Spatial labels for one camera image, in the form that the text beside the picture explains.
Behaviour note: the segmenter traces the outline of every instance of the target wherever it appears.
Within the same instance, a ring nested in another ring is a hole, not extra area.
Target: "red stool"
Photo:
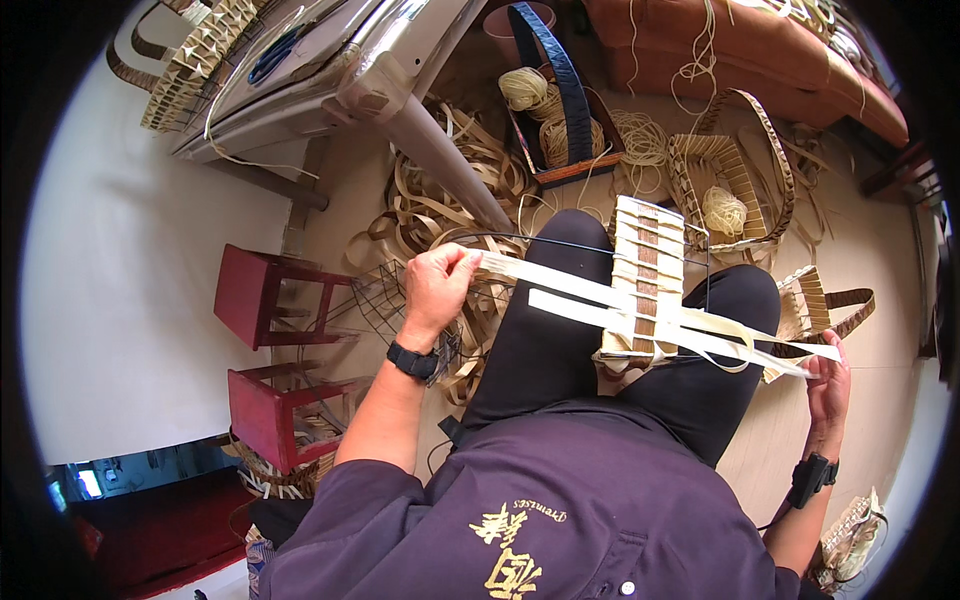
[[[324,285],[320,312],[312,331],[271,331],[274,317],[303,316],[298,310],[279,308],[276,299],[282,279],[317,281]],[[359,334],[326,333],[326,316],[337,285],[350,286],[352,279],[324,273],[307,260],[241,250],[227,244],[220,263],[213,314],[243,342],[256,350],[261,346],[298,346],[353,342]]]
[[[230,421],[233,435],[263,457],[283,474],[303,463],[324,456],[340,445],[340,437],[297,448],[294,437],[294,409],[318,398],[324,400],[345,396],[369,387],[372,377],[355,377],[343,381],[322,381],[312,388],[284,392],[263,379],[283,375],[299,375],[320,366],[319,361],[286,363],[246,371],[227,371],[230,399]]]

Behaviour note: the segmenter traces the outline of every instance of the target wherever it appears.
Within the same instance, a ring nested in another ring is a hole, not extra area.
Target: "scissors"
[[[310,30],[317,26],[320,19],[314,19],[308,23],[303,23],[291,29],[289,32],[280,36],[270,47],[263,51],[260,58],[256,60],[250,75],[247,76],[247,83],[256,85],[262,82],[270,73],[276,69],[276,66],[290,56],[294,46],[303,36],[306,36]]]

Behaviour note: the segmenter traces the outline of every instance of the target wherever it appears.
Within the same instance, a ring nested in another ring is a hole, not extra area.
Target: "red carpet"
[[[234,509],[253,499],[236,468],[159,488],[89,500],[71,511],[103,533],[94,558],[119,597],[143,598],[178,588],[245,556],[228,526]],[[237,532],[250,529],[247,511],[233,519]]]

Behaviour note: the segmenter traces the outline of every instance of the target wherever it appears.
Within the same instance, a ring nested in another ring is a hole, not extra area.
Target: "hand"
[[[808,445],[814,443],[830,449],[836,446],[839,450],[850,405],[850,363],[836,332],[828,329],[824,331],[824,338],[840,351],[840,362],[823,356],[813,356],[806,361],[806,369],[815,376],[806,380],[806,396],[810,404]]]
[[[453,321],[483,255],[457,244],[443,244],[407,263],[407,318],[396,342],[425,354]]]

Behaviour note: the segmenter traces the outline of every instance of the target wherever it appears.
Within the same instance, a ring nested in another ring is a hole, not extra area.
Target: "brown leather sofa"
[[[718,90],[749,91],[769,114],[789,121],[823,128],[849,115],[898,148],[909,141],[906,121],[890,92],[854,70],[801,24],[731,1],[731,25],[726,0],[710,1],[716,18],[713,74]],[[669,94],[670,78],[692,61],[693,40],[704,28],[703,0],[583,3],[606,52],[610,85],[629,91],[627,82],[634,75],[633,6],[639,69],[631,87],[635,92]],[[678,77],[675,85],[682,98],[710,96],[707,75],[692,84]]]

